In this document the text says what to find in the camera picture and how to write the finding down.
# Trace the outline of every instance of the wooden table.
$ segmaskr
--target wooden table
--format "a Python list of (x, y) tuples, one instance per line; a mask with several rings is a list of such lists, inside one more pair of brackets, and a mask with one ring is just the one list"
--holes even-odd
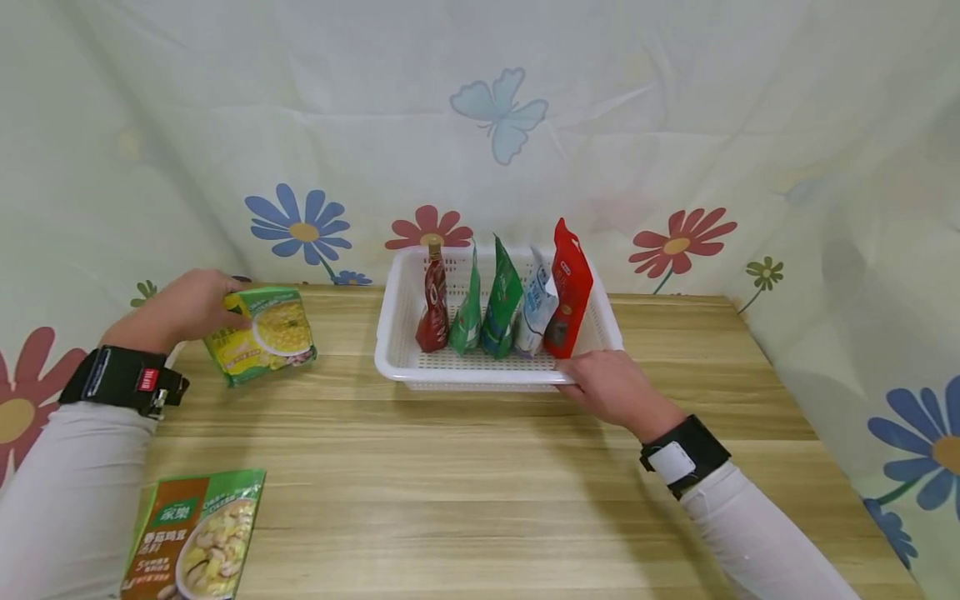
[[(556, 394), (412, 393), (373, 366), (380, 290), (301, 289), (316, 363), (228, 390), (189, 345), (151, 448), (151, 480), (267, 470), (241, 600), (732, 598), (629, 434)], [(920, 597), (725, 299), (612, 302), (654, 383), (863, 598)]]

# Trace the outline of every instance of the red flower print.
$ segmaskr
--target red flower print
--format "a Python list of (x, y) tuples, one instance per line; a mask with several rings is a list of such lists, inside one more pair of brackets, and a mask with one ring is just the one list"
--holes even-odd
[(86, 356), (83, 350), (73, 348), (41, 377), (53, 344), (52, 328), (35, 329), (20, 350), (13, 379), (0, 353), (0, 484), (12, 476), (12, 472), (7, 473), (9, 465), (14, 470), (20, 467), (50, 413), (57, 409), (55, 401), (47, 400), (63, 389)]
[(713, 256), (723, 250), (723, 244), (709, 240), (730, 233), (736, 229), (736, 223), (730, 221), (711, 229), (726, 214), (727, 209), (717, 208), (706, 217), (704, 212), (702, 208), (697, 208), (688, 216), (685, 210), (673, 213), (670, 215), (668, 236), (653, 231), (638, 233), (634, 238), (634, 245), (655, 250), (638, 252), (630, 257), (630, 262), (646, 261), (636, 268), (636, 272), (643, 273), (649, 269), (647, 276), (656, 279), (669, 267), (671, 274), (682, 275), (693, 266), (687, 252), (699, 256)]
[(458, 227), (460, 213), (451, 210), (439, 219), (436, 206), (426, 204), (415, 213), (417, 224), (402, 219), (394, 221), (394, 233), (403, 239), (390, 240), (384, 246), (387, 250), (399, 250), (410, 246), (427, 246), (431, 241), (440, 241), (444, 246), (465, 248), (470, 245), (473, 229)]

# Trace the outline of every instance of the soup bowl image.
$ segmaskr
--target soup bowl image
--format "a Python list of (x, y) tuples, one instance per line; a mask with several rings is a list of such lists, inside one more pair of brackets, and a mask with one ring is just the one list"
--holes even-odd
[(229, 600), (253, 529), (253, 500), (228, 502), (200, 521), (177, 557), (177, 591), (186, 600)]
[(274, 304), (253, 317), (253, 337), (271, 354), (297, 356), (310, 350), (310, 325), (297, 301)]

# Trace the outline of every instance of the sauce bottle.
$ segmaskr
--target sauce bottle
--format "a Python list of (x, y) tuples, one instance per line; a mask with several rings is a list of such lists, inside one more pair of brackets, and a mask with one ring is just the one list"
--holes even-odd
[(446, 347), (446, 335), (450, 329), (449, 316), (446, 314), (446, 271), (440, 244), (431, 242), (428, 251), (430, 263), (423, 278), (426, 308), (417, 326), (417, 343), (427, 353)]

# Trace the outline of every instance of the soup packet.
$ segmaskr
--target soup packet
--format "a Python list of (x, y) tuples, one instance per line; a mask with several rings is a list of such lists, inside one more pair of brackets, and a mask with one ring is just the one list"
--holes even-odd
[(233, 598), (266, 472), (164, 479), (140, 517), (121, 600)]
[(543, 256), (534, 247), (530, 250), (534, 253), (534, 270), (523, 290), (523, 305), (516, 315), (514, 327), (514, 353), (524, 358), (533, 358), (540, 351), (543, 332), (560, 305), (557, 288), (550, 280)]
[(457, 310), (450, 326), (449, 344), (453, 351), (463, 356), (476, 348), (480, 342), (480, 271), (477, 269), (477, 246), (473, 243), (473, 267), (470, 269), (470, 284), (467, 295)]
[(577, 343), (580, 323), (587, 312), (593, 273), (587, 257), (580, 248), (580, 240), (561, 219), (553, 231), (557, 253), (553, 257), (553, 280), (560, 297), (560, 308), (546, 328), (543, 347), (557, 358), (569, 358)]
[(487, 302), (487, 316), (480, 330), (480, 344), (493, 358), (500, 359), (510, 353), (510, 346), (514, 342), (514, 313), (523, 297), (523, 284), (500, 238), (494, 238), (496, 273), (493, 276), (490, 300)]
[(229, 387), (317, 358), (300, 291), (260, 287), (224, 297), (227, 310), (250, 317), (250, 329), (226, 328), (204, 338)]

